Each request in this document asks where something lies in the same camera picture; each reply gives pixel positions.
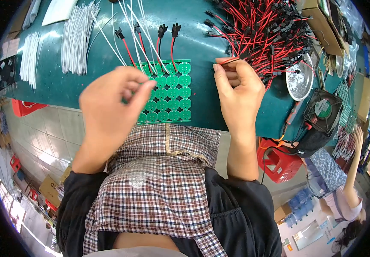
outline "left hand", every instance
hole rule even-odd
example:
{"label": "left hand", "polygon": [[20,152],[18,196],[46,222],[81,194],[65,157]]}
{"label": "left hand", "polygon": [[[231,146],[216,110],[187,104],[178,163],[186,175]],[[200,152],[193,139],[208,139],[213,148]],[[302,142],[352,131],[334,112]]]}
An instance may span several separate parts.
{"label": "left hand", "polygon": [[360,126],[356,126],[353,136],[355,137],[355,150],[362,151],[363,131]]}
{"label": "left hand", "polygon": [[150,81],[138,69],[126,66],[117,67],[86,87],[79,97],[86,126],[80,149],[83,156],[96,163],[106,162],[135,126],[155,85],[156,81]]}

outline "circuit board pad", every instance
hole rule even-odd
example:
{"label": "circuit board pad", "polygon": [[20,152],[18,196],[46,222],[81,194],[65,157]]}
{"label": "circuit board pad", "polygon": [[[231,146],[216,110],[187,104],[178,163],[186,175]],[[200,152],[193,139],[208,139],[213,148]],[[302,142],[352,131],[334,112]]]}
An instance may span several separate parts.
{"label": "circuit board pad", "polygon": [[162,69],[158,61],[151,61],[157,74],[148,67],[147,62],[143,62],[144,72],[151,80],[157,82],[156,87],[151,91],[148,102],[138,118],[138,124],[154,123],[178,123],[191,121],[192,113],[190,108],[192,102],[189,97],[192,94],[190,89],[191,60],[173,60],[177,68],[172,64],[172,60],[163,60],[168,74]]}

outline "red plastic stool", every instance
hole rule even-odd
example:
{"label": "red plastic stool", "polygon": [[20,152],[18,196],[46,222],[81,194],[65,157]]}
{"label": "red plastic stool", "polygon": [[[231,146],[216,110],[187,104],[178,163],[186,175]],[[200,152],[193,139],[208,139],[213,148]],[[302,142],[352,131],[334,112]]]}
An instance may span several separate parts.
{"label": "red plastic stool", "polygon": [[[296,175],[296,172],[302,165],[302,160],[297,155],[287,155],[278,150],[271,149],[267,154],[268,160],[264,160],[265,167],[263,167],[263,154],[268,147],[277,146],[272,140],[265,140],[259,144],[259,149],[256,153],[259,167],[268,175],[268,177],[275,183],[282,183],[290,180]],[[288,152],[287,149],[280,147],[280,150]]]}
{"label": "red plastic stool", "polygon": [[36,104],[31,102],[24,102],[20,100],[12,99],[12,109],[13,113],[18,117],[22,117],[36,111],[38,109],[44,108],[47,105]]}
{"label": "red plastic stool", "polygon": [[32,200],[34,200],[34,201],[36,201],[36,200],[38,199],[38,193],[37,193],[37,192],[36,192],[36,190],[35,190],[35,189],[33,189],[33,188],[31,188],[31,189],[30,189],[30,192],[29,192],[28,196],[29,196]]}
{"label": "red plastic stool", "polygon": [[21,162],[15,156],[15,154],[13,155],[13,157],[11,158],[11,161],[9,163],[10,163],[12,169],[13,169],[13,172],[15,172],[15,173],[22,167]]}
{"label": "red plastic stool", "polygon": [[45,199],[45,203],[53,210],[53,211],[57,211],[58,208],[56,208],[50,201],[48,201],[47,199]]}

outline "plaid shirt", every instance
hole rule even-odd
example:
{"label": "plaid shirt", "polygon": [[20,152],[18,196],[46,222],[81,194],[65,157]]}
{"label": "plaid shirt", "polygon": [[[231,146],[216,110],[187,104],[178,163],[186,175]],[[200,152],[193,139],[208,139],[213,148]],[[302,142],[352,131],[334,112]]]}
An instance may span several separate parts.
{"label": "plaid shirt", "polygon": [[220,133],[165,124],[136,126],[110,158],[86,217],[83,253],[97,251],[98,231],[194,239],[204,256],[227,256],[213,232],[205,167],[214,168]]}

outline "floor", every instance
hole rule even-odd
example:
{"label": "floor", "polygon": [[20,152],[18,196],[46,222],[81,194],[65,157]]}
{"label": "floor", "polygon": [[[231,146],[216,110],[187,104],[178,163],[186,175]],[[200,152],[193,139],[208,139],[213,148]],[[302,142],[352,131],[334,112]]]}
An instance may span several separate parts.
{"label": "floor", "polygon": [[[39,183],[47,175],[59,181],[85,136],[85,122],[81,111],[47,106],[19,118],[14,115],[11,102],[3,106],[3,111],[7,116],[11,147],[28,171],[27,174],[34,176]],[[215,169],[225,178],[229,144],[229,132],[222,131]],[[259,172],[259,177],[262,178],[262,170]],[[276,184],[265,175],[263,183],[273,196],[275,208],[278,208],[303,188],[305,181],[306,170],[301,167],[295,177],[287,182]]]}

